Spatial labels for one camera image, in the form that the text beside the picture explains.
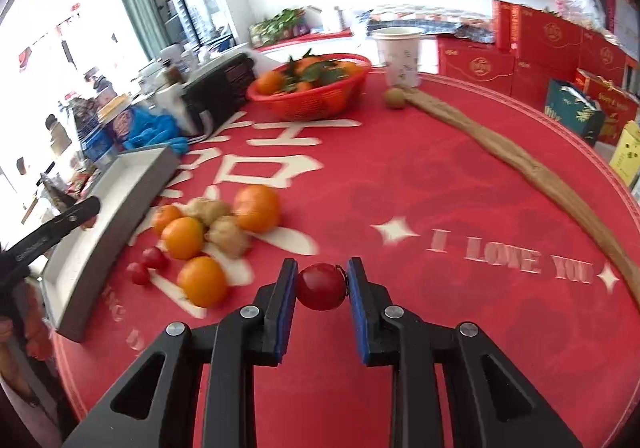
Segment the far right mandarin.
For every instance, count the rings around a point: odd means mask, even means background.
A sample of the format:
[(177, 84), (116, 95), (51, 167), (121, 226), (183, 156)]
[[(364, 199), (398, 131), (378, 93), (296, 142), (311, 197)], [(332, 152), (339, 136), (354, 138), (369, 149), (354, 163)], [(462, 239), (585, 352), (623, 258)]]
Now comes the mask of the far right mandarin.
[(254, 234), (265, 234), (280, 225), (279, 195), (266, 185), (247, 186), (236, 194), (233, 212), (242, 229)]

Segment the yellow box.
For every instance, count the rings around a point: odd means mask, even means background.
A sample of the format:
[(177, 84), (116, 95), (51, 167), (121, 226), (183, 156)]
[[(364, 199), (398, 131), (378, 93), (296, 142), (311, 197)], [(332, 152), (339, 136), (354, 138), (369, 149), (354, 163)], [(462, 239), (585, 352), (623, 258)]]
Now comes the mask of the yellow box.
[(628, 121), (616, 145), (610, 167), (627, 188), (634, 186), (640, 168), (640, 130), (636, 121)]

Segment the red cherry tomato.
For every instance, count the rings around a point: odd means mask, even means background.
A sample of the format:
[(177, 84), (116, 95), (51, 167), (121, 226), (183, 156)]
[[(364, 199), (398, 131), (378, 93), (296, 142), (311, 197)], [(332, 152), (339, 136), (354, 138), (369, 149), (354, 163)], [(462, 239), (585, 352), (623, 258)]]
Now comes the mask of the red cherry tomato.
[(347, 295), (347, 282), (340, 268), (313, 264), (296, 276), (296, 298), (307, 308), (323, 312), (336, 309)]

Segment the brown kiwi near cup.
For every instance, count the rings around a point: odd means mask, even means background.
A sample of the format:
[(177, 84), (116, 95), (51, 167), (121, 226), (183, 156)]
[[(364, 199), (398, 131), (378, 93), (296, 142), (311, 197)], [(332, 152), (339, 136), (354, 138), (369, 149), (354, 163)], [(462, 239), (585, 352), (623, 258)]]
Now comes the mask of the brown kiwi near cup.
[(405, 92), (399, 87), (391, 87), (383, 95), (384, 104), (389, 109), (402, 109), (406, 105)]

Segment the tan walnut left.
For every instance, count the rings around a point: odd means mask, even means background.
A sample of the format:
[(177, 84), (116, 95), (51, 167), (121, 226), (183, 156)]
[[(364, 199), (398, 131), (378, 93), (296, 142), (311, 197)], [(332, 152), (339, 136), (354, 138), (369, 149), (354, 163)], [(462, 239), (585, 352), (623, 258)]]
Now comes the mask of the tan walnut left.
[(181, 212), (184, 216), (196, 218), (205, 227), (210, 227), (218, 218), (230, 215), (232, 209), (227, 202), (199, 197), (190, 200)]

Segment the left mandarin with stem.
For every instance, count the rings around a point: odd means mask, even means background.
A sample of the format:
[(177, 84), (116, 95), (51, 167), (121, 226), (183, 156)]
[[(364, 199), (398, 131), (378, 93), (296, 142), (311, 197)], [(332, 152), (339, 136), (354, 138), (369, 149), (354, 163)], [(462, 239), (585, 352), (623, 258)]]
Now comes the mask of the left mandarin with stem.
[(152, 218), (151, 218), (151, 227), (154, 232), (160, 237), (164, 231), (164, 229), (172, 223), (174, 220), (178, 220), (178, 218), (182, 217), (182, 212), (172, 204), (159, 206), (158, 208), (154, 208)]

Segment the white floral paper cup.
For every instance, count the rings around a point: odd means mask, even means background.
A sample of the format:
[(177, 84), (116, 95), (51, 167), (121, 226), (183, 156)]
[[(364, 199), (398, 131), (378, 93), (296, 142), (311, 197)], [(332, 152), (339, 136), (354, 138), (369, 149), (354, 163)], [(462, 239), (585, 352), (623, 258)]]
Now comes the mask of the white floral paper cup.
[(389, 86), (415, 88), (420, 85), (420, 41), (423, 34), (422, 29), (411, 26), (389, 26), (371, 33)]

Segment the red gift box stack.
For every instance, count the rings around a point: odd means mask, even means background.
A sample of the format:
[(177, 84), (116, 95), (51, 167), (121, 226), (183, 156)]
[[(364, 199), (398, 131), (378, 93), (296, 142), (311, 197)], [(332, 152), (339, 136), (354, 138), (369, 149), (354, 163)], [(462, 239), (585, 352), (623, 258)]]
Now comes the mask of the red gift box stack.
[(583, 70), (616, 86), (623, 82), (626, 52), (602, 33), (550, 12), (504, 0), (492, 2), (491, 44), (440, 36), (438, 73), (544, 108), (552, 80), (574, 82)]

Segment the long wooden back scratcher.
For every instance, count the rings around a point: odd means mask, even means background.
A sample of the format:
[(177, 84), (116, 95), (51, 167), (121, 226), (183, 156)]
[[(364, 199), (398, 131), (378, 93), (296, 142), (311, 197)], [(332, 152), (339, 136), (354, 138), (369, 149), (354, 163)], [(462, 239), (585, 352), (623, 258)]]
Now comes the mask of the long wooden back scratcher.
[(623, 276), (634, 301), (639, 304), (639, 266), (618, 242), (613, 231), (559, 175), (511, 139), (484, 127), (445, 101), (417, 88), (403, 87), (402, 90), (408, 104), (470, 136), (489, 154), (514, 168), (531, 185), (562, 208), (597, 243), (608, 259), (612, 260)]

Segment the red gift bag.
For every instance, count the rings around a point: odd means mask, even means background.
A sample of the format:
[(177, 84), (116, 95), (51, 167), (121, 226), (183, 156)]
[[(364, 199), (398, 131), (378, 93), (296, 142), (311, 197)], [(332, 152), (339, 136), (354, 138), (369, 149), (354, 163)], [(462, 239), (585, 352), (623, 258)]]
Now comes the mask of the red gift bag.
[(576, 70), (576, 85), (589, 98), (597, 101), (605, 114), (598, 141), (615, 146), (624, 126), (637, 116), (637, 98), (602, 76), (582, 69)]

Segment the grey white tray box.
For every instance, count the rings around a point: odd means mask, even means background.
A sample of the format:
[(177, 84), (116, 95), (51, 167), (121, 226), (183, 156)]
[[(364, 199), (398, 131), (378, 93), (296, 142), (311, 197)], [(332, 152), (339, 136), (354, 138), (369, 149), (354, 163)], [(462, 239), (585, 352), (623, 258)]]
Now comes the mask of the grey white tray box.
[(89, 194), (101, 208), (93, 227), (76, 229), (53, 250), (44, 266), (41, 291), (58, 334), (84, 340), (91, 309), (120, 250), (179, 165), (168, 146), (120, 154)]

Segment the tan walnut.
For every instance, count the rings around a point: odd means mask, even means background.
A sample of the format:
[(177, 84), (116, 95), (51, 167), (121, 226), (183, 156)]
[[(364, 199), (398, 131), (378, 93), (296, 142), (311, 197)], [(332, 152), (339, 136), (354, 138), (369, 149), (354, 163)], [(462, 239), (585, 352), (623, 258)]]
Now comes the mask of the tan walnut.
[(250, 239), (234, 215), (217, 218), (209, 226), (205, 238), (230, 258), (242, 257), (250, 247)]
[(196, 218), (205, 227), (210, 227), (218, 218), (230, 215), (232, 209), (227, 202), (199, 197), (190, 200), (181, 212), (184, 216)]

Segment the orange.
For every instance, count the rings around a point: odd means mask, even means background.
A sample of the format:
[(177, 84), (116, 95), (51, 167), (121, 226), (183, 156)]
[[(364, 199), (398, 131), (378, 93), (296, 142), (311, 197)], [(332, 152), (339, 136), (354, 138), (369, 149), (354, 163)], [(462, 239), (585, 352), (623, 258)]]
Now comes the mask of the orange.
[(193, 305), (204, 308), (218, 306), (229, 289), (226, 274), (209, 256), (188, 260), (178, 273), (177, 283)]
[(190, 260), (204, 246), (204, 227), (194, 217), (180, 217), (170, 222), (162, 232), (162, 242), (168, 255), (175, 260)]

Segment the tan walnut right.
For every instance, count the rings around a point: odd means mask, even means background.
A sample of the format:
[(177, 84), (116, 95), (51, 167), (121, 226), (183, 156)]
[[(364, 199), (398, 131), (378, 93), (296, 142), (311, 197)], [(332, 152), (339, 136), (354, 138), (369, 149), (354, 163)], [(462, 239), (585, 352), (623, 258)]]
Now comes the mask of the tan walnut right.
[(230, 258), (242, 257), (250, 247), (250, 239), (234, 215), (217, 218), (209, 226), (205, 238)]

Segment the green gift bag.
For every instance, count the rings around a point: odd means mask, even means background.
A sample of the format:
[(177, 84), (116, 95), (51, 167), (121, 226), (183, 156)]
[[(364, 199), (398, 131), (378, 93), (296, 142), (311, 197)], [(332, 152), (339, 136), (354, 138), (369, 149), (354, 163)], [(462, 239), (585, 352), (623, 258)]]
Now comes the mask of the green gift bag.
[(597, 101), (569, 82), (549, 81), (544, 114), (581, 137), (591, 148), (596, 144), (605, 120)]

